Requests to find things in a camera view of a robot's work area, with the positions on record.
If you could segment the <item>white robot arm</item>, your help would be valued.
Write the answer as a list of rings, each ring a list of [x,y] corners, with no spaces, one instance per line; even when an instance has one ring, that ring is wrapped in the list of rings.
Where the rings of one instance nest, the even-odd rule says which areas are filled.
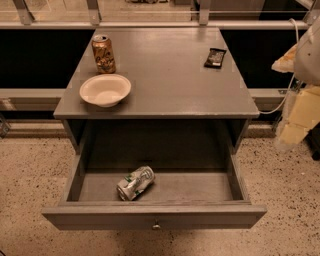
[[[276,130],[277,147],[289,150],[320,123],[320,17],[271,68],[290,72],[306,84],[298,93],[289,93]]]

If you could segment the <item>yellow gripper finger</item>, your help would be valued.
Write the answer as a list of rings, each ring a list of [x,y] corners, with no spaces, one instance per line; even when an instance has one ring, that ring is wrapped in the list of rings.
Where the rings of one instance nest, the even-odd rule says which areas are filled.
[[[271,69],[280,73],[293,73],[296,50],[297,45],[293,45],[282,57],[272,64]]]
[[[307,85],[299,92],[290,92],[276,129],[276,147],[292,149],[319,123],[320,86]]]

